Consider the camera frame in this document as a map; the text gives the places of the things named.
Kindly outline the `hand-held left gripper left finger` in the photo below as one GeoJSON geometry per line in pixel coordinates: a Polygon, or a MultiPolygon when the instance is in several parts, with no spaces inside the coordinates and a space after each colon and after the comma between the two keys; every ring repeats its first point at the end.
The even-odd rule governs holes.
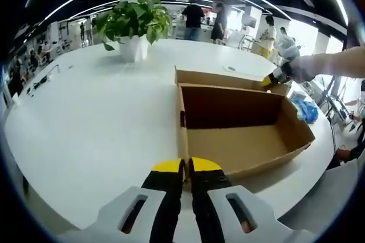
{"type": "Polygon", "coordinates": [[[181,210],[184,161],[155,165],[140,187],[130,187],[103,206],[83,230],[58,236],[58,242],[173,242],[181,210]]]}

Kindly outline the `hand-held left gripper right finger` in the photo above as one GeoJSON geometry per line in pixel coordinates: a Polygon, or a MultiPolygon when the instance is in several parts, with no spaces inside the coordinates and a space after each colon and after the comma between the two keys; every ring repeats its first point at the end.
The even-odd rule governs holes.
{"type": "Polygon", "coordinates": [[[232,185],[221,167],[189,159],[193,212],[202,242],[314,242],[306,230],[280,223],[270,205],[242,185],[232,185]]]}

